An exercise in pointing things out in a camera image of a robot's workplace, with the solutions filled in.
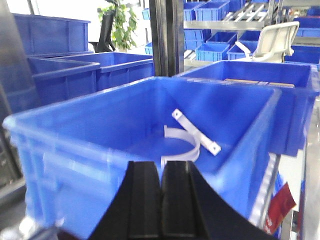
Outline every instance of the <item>metal shelf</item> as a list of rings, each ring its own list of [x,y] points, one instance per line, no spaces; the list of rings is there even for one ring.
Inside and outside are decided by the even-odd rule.
[[[320,45],[320,37],[296,36],[293,44],[301,45]]]
[[[202,67],[208,64],[212,64],[213,61],[199,61],[195,60],[196,53],[192,50],[187,50],[184,52],[184,65],[187,67]]]
[[[237,12],[229,12],[222,21],[185,21],[185,29],[261,30],[271,22],[274,1],[246,4]]]
[[[320,6],[319,0],[283,0],[283,7]]]

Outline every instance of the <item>red label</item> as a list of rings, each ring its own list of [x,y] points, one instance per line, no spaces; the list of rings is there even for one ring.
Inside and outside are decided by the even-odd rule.
[[[296,205],[289,185],[286,183],[270,201],[269,211],[266,216],[264,231],[274,234],[288,212]]]

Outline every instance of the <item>white chair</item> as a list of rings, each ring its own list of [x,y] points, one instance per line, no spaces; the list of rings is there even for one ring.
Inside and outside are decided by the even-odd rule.
[[[285,22],[262,29],[256,50],[250,50],[241,42],[235,44],[245,53],[245,58],[236,61],[282,63],[284,56],[292,56],[291,45],[299,28],[299,22]]]

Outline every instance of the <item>plastic storage bin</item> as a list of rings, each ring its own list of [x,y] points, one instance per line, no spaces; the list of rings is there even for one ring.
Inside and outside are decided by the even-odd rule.
[[[99,63],[58,59],[28,59],[42,105],[65,101],[97,91]]]
[[[199,48],[202,44],[204,44],[204,41],[184,41],[184,50],[196,50]]]
[[[219,21],[229,12],[229,0],[213,0],[195,9],[197,21]]]
[[[286,63],[311,64],[316,65],[320,71],[320,47],[316,46],[291,46],[294,50],[292,56],[285,56]]]
[[[265,86],[282,91],[269,150],[275,154],[296,156],[298,149],[304,148],[315,97],[320,92],[319,73],[315,66],[221,61],[178,76],[217,81],[240,79],[294,84],[295,87]]]
[[[236,32],[219,31],[212,37],[210,37],[206,42],[214,44],[229,44],[230,46],[232,46],[233,44],[235,44],[235,41],[237,41]]]
[[[257,49],[257,41],[240,41],[253,53]],[[246,55],[237,45],[233,45],[230,50],[226,53],[228,60],[235,60],[245,58]]]
[[[3,125],[21,158],[27,215],[86,239],[113,200],[128,161],[149,159],[161,171],[161,155],[191,148],[164,138],[164,125],[181,128],[171,116],[178,108],[222,146],[217,156],[201,147],[195,164],[248,217],[252,206],[246,202],[258,192],[251,184],[263,177],[256,170],[269,161],[279,96],[261,86],[155,77],[11,115]]]
[[[100,63],[96,71],[97,91],[155,75],[153,56],[124,52],[102,52],[57,59]]]
[[[229,3],[229,12],[236,12],[244,7],[246,0],[230,0]]]
[[[320,6],[312,6],[306,14],[308,16],[320,16]]]
[[[200,7],[205,2],[185,2],[183,4],[184,14],[183,20],[184,21],[193,21],[196,20],[196,12],[195,9]]]
[[[144,46],[145,54],[153,55],[154,51],[152,48],[152,42],[149,42],[147,45]]]
[[[226,60],[229,48],[226,43],[204,43],[195,50],[196,59],[208,62]]]
[[[88,51],[89,21],[14,14],[26,55],[66,56]]]
[[[259,41],[260,31],[245,31],[239,41]]]
[[[211,30],[209,29],[185,29],[184,40],[185,41],[206,41],[211,37]]]
[[[298,17],[294,21],[300,22],[296,35],[298,37],[320,37],[319,17]]]
[[[142,11],[142,16],[144,20],[150,20],[150,11],[149,8],[146,8]]]
[[[269,0],[251,0],[251,3],[268,3]]]

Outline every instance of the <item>potted plant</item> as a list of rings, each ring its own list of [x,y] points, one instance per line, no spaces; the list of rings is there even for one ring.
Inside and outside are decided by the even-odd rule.
[[[115,2],[117,2],[117,6],[110,4],[110,6],[99,9],[99,20],[100,22],[102,21],[104,13],[115,11],[111,40],[120,52],[126,52],[132,46],[137,46],[132,38],[132,34],[137,29],[137,16],[131,7],[121,4],[120,0],[116,0]]]

